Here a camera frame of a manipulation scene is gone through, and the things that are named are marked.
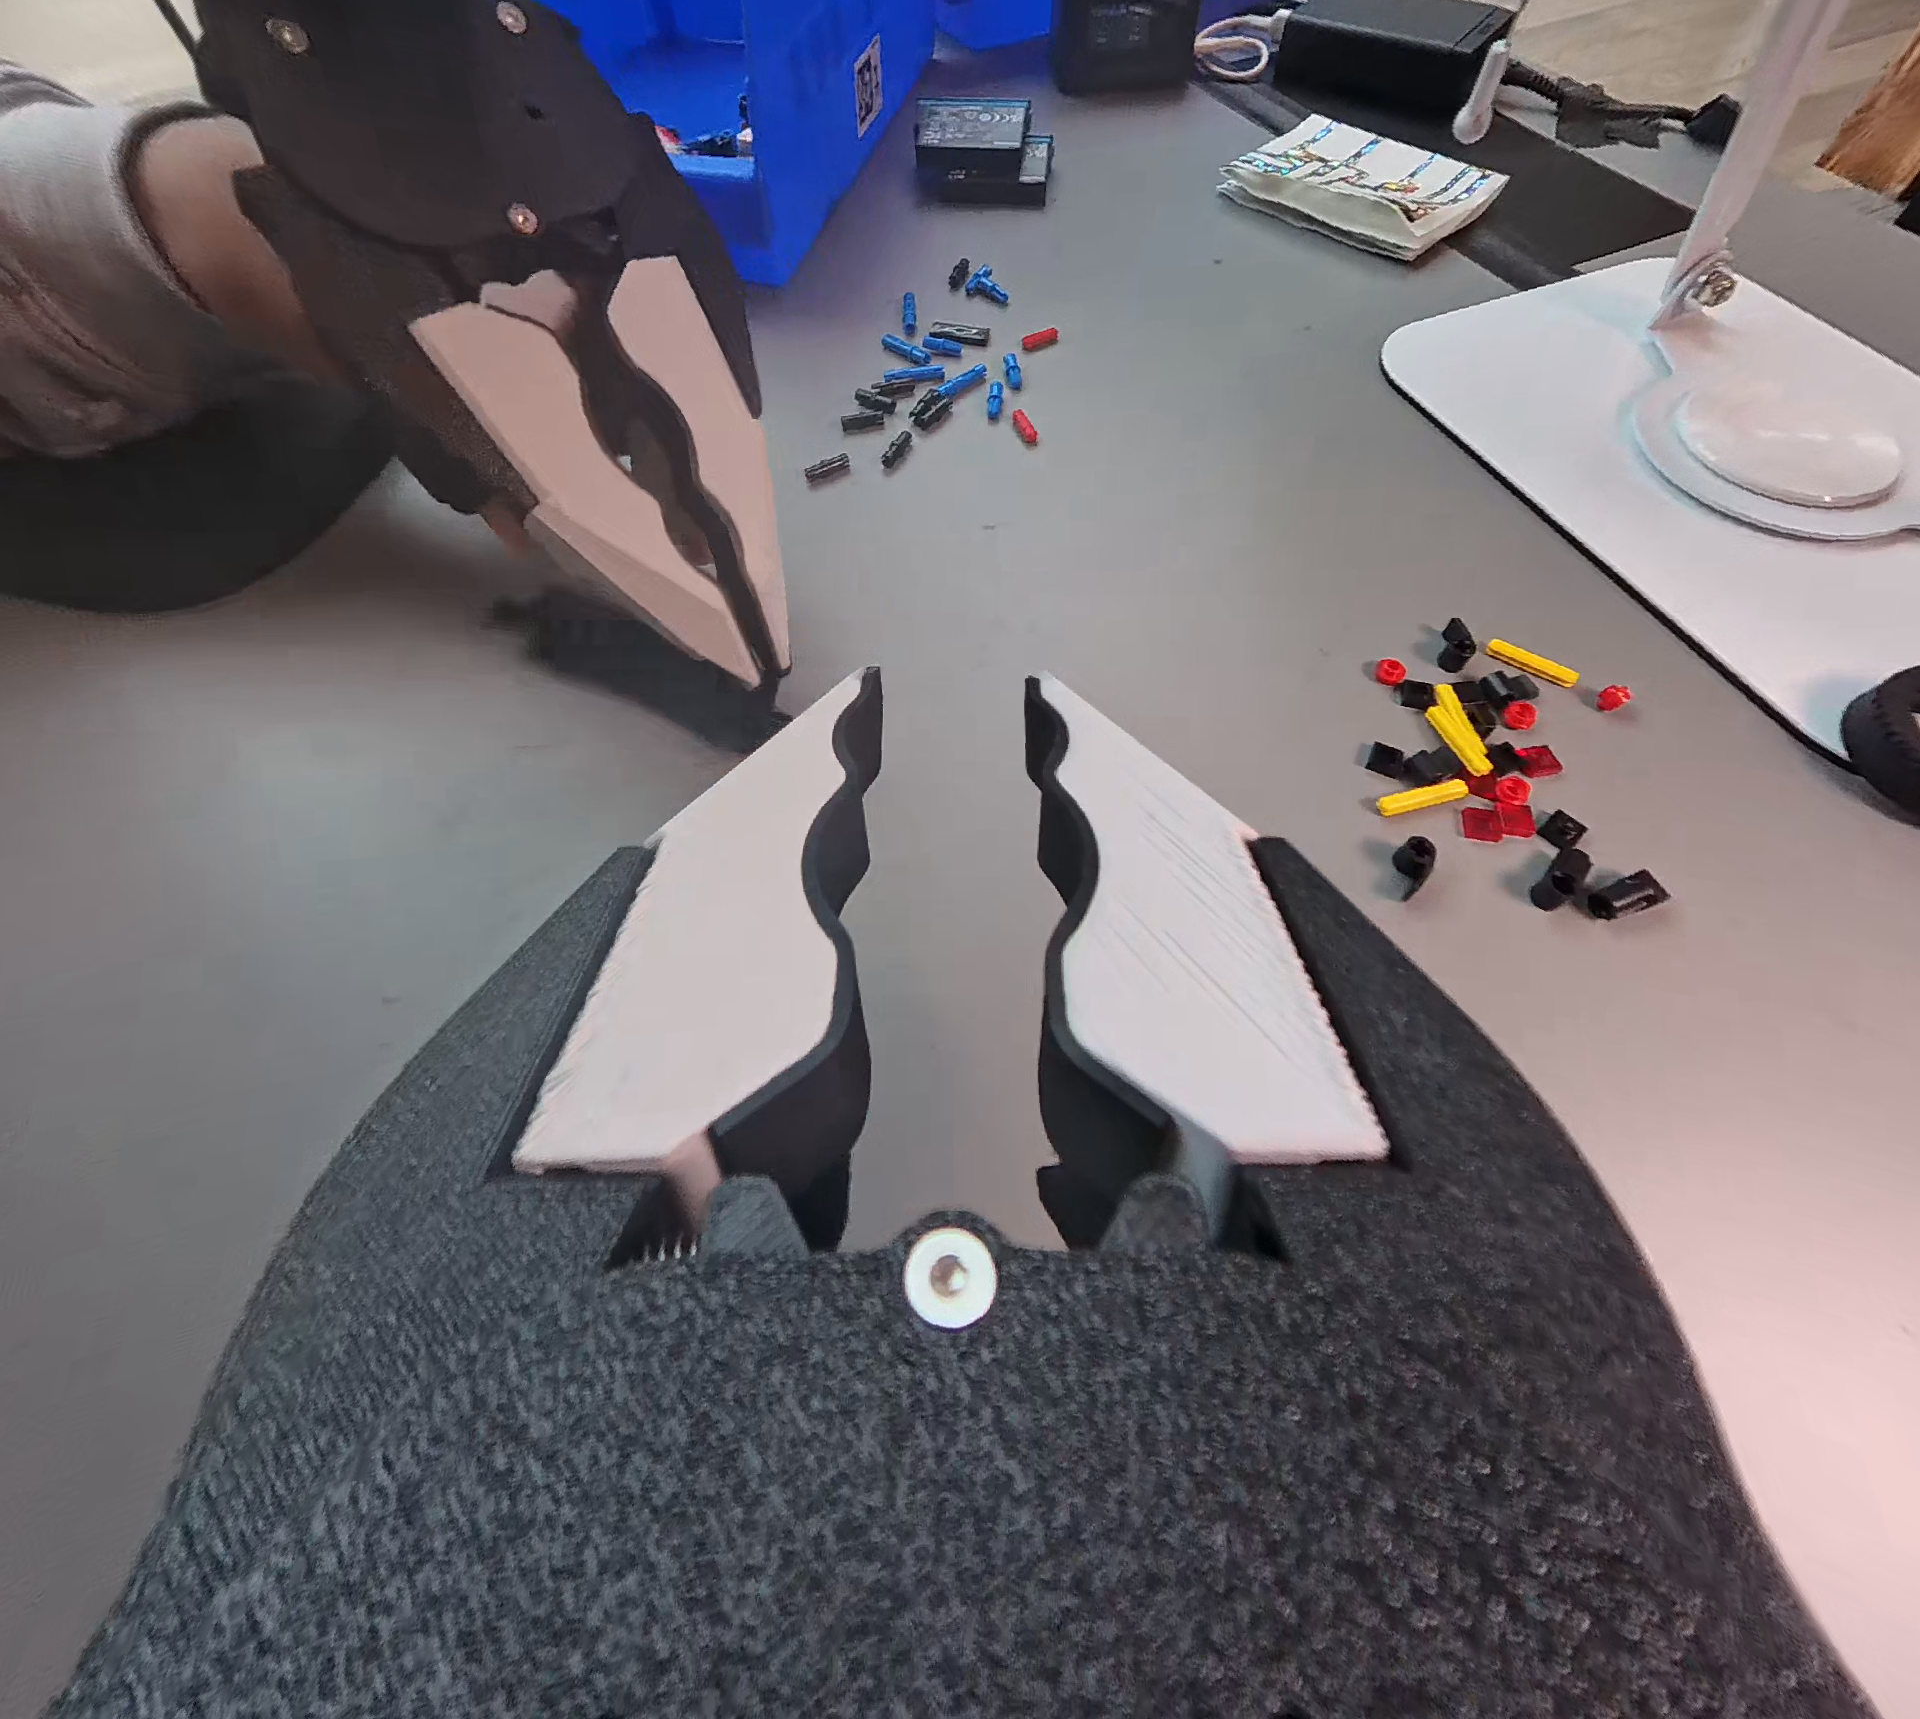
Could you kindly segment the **person's left forearm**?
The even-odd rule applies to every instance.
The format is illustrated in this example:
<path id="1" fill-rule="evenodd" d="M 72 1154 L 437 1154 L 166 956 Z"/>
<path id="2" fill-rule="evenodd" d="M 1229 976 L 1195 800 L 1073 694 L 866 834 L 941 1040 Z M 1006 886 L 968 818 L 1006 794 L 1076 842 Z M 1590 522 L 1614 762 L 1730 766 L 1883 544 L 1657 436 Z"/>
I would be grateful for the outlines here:
<path id="1" fill-rule="evenodd" d="M 203 402 L 223 342 L 132 191 L 137 151 L 182 117 L 98 107 L 4 61 L 4 458 L 98 456 Z"/>

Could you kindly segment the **black rubber tyre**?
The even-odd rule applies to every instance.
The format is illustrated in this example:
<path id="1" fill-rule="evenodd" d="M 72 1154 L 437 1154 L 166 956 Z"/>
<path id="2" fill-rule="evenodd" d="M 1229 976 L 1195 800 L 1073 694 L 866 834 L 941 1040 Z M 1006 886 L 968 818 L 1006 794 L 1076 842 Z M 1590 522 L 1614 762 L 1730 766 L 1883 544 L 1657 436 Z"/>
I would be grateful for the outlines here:
<path id="1" fill-rule="evenodd" d="M 1842 754 L 1888 808 L 1919 820 L 1919 668 L 1897 672 L 1846 704 Z"/>

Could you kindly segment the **white lamp stand base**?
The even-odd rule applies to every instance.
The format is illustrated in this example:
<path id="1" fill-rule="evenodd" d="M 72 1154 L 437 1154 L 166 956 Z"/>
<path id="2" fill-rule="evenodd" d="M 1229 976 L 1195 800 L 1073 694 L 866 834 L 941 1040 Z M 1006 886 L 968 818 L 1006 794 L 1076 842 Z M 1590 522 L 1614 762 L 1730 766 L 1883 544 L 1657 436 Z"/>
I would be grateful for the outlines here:
<path id="1" fill-rule="evenodd" d="M 1669 264 L 1409 324 L 1393 388 L 1805 744 L 1919 662 L 1916 372 L 1738 276 L 1732 234 L 1851 0 L 1777 0 Z"/>

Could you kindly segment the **black curved panel piece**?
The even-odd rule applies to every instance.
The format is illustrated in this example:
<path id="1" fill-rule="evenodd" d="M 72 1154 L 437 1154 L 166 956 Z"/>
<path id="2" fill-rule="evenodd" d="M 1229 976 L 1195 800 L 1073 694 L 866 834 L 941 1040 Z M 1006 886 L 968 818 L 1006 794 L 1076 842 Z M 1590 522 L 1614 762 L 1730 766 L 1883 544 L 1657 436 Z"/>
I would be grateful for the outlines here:
<path id="1" fill-rule="evenodd" d="M 650 624 L 579 590 L 497 598 L 490 624 L 517 632 L 534 664 L 641 706 L 720 752 L 750 754 L 793 720 L 781 710 L 777 688 L 746 686 Z"/>

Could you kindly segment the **folded printed sticker sheet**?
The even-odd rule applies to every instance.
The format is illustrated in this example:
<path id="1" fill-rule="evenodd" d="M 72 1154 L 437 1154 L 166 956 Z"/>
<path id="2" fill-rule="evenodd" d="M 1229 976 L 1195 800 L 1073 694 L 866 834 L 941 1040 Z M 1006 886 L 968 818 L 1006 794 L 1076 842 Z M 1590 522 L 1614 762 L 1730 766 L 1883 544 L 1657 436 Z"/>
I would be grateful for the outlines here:
<path id="1" fill-rule="evenodd" d="M 1477 224 L 1508 185 L 1503 173 L 1311 115 L 1236 157 L 1214 193 L 1253 215 L 1415 264 Z"/>

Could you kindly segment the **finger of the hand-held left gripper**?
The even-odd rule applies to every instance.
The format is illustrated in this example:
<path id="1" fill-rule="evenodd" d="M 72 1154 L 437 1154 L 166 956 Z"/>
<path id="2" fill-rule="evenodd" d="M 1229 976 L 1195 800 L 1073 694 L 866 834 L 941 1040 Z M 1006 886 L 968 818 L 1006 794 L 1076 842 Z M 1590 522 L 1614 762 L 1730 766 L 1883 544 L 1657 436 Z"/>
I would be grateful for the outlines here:
<path id="1" fill-rule="evenodd" d="M 570 324 L 574 344 L 536 314 L 560 290 L 556 276 L 490 288 L 409 330 L 530 492 L 527 526 L 547 552 L 689 654 L 762 688 L 766 654 L 740 622 L 754 602 L 694 482 L 684 416 L 624 356 L 610 302 L 601 342 L 586 310 Z"/>
<path id="2" fill-rule="evenodd" d="M 752 600 L 738 620 L 754 628 L 754 644 L 766 654 L 762 674 L 781 680 L 793 666 L 793 646 L 766 436 L 681 260 L 629 262 L 608 324 L 624 356 L 684 416 L 692 480 L 727 526 L 731 564 Z"/>

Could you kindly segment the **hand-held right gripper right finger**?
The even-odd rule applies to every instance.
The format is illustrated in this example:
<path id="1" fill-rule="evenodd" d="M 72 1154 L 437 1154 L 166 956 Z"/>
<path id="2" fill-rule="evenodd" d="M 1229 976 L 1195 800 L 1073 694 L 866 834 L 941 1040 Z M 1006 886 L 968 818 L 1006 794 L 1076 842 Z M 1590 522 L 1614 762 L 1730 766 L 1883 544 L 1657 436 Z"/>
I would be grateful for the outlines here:
<path id="1" fill-rule="evenodd" d="M 1039 1102 L 1064 1190 L 1377 1164 L 1388 1136 L 1256 858 L 1258 834 L 1059 676 L 1023 694 L 1047 944 Z"/>

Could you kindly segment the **black power adapter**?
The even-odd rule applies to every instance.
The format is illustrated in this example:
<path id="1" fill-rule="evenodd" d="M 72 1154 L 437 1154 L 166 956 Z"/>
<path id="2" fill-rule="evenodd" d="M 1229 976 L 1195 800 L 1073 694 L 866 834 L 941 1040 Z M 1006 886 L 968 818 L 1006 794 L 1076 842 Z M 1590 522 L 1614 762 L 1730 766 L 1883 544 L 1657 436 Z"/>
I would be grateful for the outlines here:
<path id="1" fill-rule="evenodd" d="M 1473 0 L 1297 0 L 1271 75 L 1290 95 L 1452 119 L 1514 23 L 1511 9 Z"/>

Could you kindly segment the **pile of blue black pins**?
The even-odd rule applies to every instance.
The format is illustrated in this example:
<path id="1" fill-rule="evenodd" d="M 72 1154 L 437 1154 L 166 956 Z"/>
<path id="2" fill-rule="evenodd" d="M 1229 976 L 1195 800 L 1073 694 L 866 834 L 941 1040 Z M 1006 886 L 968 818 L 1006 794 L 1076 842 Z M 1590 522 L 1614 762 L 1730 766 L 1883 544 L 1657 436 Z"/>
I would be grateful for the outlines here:
<path id="1" fill-rule="evenodd" d="M 1024 454 L 1042 450 L 1044 428 L 1030 406 L 1029 366 L 1060 346 L 1060 330 L 1016 332 L 1013 292 L 991 264 L 960 258 L 942 286 L 942 300 L 929 308 L 917 292 L 901 292 L 897 328 L 877 338 L 884 368 L 849 392 L 833 432 L 838 450 L 803 462 L 799 476 L 806 488 L 849 484 L 865 474 L 893 482 L 926 440 L 971 420 L 1013 436 Z M 993 342 L 957 356 L 929 352 L 918 340 L 935 322 L 988 326 Z"/>

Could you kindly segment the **pile of red yellow black bricks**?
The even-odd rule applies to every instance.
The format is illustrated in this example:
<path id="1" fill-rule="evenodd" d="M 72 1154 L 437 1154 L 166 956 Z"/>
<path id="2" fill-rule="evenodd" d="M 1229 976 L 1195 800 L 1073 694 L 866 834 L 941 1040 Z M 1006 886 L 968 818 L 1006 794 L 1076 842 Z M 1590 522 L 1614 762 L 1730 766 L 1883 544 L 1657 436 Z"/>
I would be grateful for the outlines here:
<path id="1" fill-rule="evenodd" d="M 1382 654 L 1363 672 L 1405 716 L 1397 740 L 1356 758 L 1375 784 L 1375 816 L 1407 830 L 1388 862 L 1403 900 L 1437 874 L 1428 822 L 1450 820 L 1465 846 L 1511 852 L 1514 890 L 1538 914 L 1620 924 L 1673 904 L 1650 868 L 1607 866 L 1594 826 L 1557 796 L 1569 764 L 1547 736 L 1549 698 L 1610 718 L 1632 708 L 1630 686 L 1590 684 L 1571 662 L 1465 618 L 1428 628 L 1418 660 Z"/>

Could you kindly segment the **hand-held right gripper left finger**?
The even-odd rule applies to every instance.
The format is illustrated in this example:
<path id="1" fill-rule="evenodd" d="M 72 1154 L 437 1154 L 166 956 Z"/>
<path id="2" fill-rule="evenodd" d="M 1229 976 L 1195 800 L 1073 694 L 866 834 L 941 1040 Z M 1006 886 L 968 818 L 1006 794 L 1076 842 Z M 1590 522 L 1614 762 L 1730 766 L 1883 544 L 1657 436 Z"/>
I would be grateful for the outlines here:
<path id="1" fill-rule="evenodd" d="M 845 910 L 870 866 L 879 668 L 845 678 L 643 846 L 512 1124 L 519 1176 L 732 1178 L 847 1204 L 873 1054 Z"/>

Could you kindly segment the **person's left hand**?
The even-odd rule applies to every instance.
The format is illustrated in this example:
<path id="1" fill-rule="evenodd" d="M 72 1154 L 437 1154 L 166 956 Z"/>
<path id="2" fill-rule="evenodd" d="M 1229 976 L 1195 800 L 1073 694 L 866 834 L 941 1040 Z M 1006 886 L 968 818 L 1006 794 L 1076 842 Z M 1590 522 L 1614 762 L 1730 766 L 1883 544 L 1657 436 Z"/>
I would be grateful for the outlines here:
<path id="1" fill-rule="evenodd" d="M 235 346 L 310 380 L 349 386 L 308 322 L 285 262 L 239 205 L 237 179 L 265 167 L 243 123 L 175 119 L 132 153 L 128 191 L 181 288 Z"/>

